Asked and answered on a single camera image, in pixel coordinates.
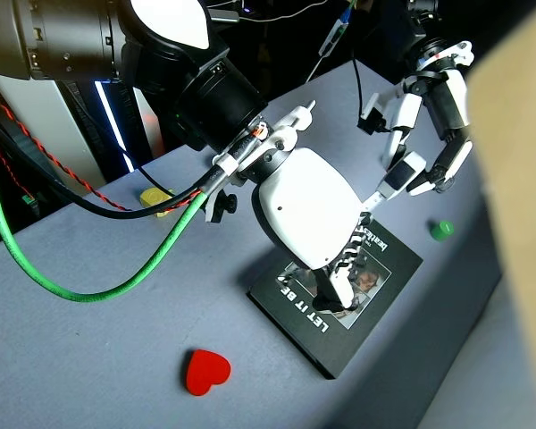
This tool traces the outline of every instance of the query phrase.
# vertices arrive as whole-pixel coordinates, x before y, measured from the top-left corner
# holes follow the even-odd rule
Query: braided green cable
[[[37,284],[42,286],[44,289],[52,292],[60,298],[68,299],[69,301],[76,302],[94,302],[94,301],[103,301],[107,299],[116,298],[123,293],[133,289],[140,282],[142,282],[160,263],[163,261],[165,255],[172,246],[175,244],[179,236],[182,234],[183,230],[190,223],[192,218],[197,213],[199,207],[205,202],[208,196],[203,192],[198,194],[193,202],[188,206],[185,213],[172,228],[171,232],[164,239],[161,246],[156,250],[156,252],[151,256],[151,258],[143,265],[143,267],[133,275],[129,280],[120,284],[119,286],[98,293],[91,294],[82,294],[72,292],[62,288],[61,286],[55,284],[54,282],[47,279],[40,271],[38,271],[34,265],[25,257],[21,251],[18,243],[13,237],[10,228],[8,227],[8,222],[4,217],[4,211],[2,210],[2,204],[0,203],[0,235],[2,240],[10,255],[14,258],[16,263],[20,268]]]

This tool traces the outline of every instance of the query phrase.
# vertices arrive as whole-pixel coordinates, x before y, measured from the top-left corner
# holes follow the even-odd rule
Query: red heart
[[[230,362],[212,351],[195,350],[187,372],[187,389],[195,396],[203,396],[214,384],[225,383],[230,376]]]

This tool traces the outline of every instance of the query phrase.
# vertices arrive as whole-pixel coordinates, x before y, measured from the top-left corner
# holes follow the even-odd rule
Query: book
[[[376,221],[364,234],[349,276],[353,311],[314,310],[314,273],[290,261],[274,266],[248,293],[327,378],[341,374],[423,262]]]

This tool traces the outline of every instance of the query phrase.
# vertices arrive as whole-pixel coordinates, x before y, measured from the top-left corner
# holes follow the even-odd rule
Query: white light
[[[101,82],[96,82],[96,88],[97,88],[97,93],[99,94],[99,98],[101,99],[101,104],[104,105],[105,114],[107,115],[107,119],[109,120],[109,123],[111,124],[113,134],[115,135],[115,138],[117,139],[117,143],[119,144],[119,146],[121,146],[123,150],[127,151],[127,148],[125,147],[125,142],[123,141],[123,137],[121,136],[121,133],[119,132],[119,127],[117,126],[117,122],[115,121],[115,116],[113,116],[113,111],[111,110],[111,107],[109,106],[109,100],[107,99],[107,96],[105,95],[104,87],[101,84]],[[125,164],[127,165],[129,172],[134,172],[135,169],[133,168],[133,163],[131,162],[129,157],[123,154],[123,159],[125,160]]]

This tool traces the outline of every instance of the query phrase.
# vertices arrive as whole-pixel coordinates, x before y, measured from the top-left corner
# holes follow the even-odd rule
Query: black cable
[[[67,89],[68,93],[70,94],[70,97],[71,99],[73,100],[73,102],[76,104],[77,107],[80,108],[81,112],[83,112],[83,114],[85,114],[88,119],[91,121],[91,123],[94,124],[94,126],[97,128],[97,130],[103,132],[107,138],[109,138],[110,140],[112,140],[114,143],[115,143],[115,146],[121,151],[122,154],[124,154],[125,156],[127,156],[130,160],[131,160],[131,163],[133,164],[133,166],[135,168],[137,168],[139,170],[139,172],[141,174],[143,174],[145,176],[145,178],[150,181],[151,183],[153,183],[153,185],[155,185],[159,190],[161,190],[162,192],[164,192],[165,194],[167,194],[169,197],[174,197],[175,195],[172,194],[167,188],[165,188],[163,185],[161,185],[158,181],[156,181],[155,179],[153,179],[153,177],[151,177],[149,175],[148,172],[145,171],[145,169],[141,166],[140,163],[138,163],[134,158],[133,156],[131,156],[130,152],[128,152],[127,150],[123,149],[120,145],[119,145],[119,142],[117,141],[117,139],[115,138],[115,136],[109,132],[108,130],[105,129],[105,127],[103,125],[101,125],[97,120],[96,118],[93,117],[93,115],[89,112],[89,110],[85,107],[85,105],[83,103],[81,103],[81,100],[79,100],[77,98],[77,96],[73,93],[73,91],[71,90],[70,86],[66,83],[66,82],[60,82],[62,83],[65,88]]]
[[[72,203],[75,203],[76,205],[80,206],[81,208],[84,208],[85,210],[88,210],[95,215],[107,217],[110,219],[138,219],[141,217],[154,215],[155,213],[162,212],[169,208],[173,208],[174,206],[177,206],[178,204],[189,200],[191,195],[198,191],[198,183],[200,183],[201,181],[205,181],[208,178],[207,173],[197,182],[197,184],[195,184],[191,188],[181,192],[176,197],[164,201],[163,203],[158,204],[156,206],[131,212],[118,212],[115,210],[108,210],[96,204],[90,203],[85,198],[82,198],[79,195],[75,194],[72,190],[67,188],[57,177],[54,177],[52,174],[44,170],[41,165],[39,165],[36,161],[26,156],[24,151],[18,147],[18,145],[12,140],[12,138],[8,134],[6,134],[6,132],[4,132],[4,130],[2,130],[2,128],[0,128],[0,141],[3,142],[3,144],[6,146],[8,152],[11,155],[14,155],[17,159],[25,163],[30,169],[42,176],[47,181],[48,185],[58,191],[62,196],[70,200]]]
[[[359,121],[359,118],[364,113],[364,99],[361,94],[361,79],[359,77],[359,69],[357,69],[356,51],[354,49],[351,50],[351,62],[354,64],[354,70],[356,71],[357,95],[359,96],[359,115],[357,116],[357,120]]]

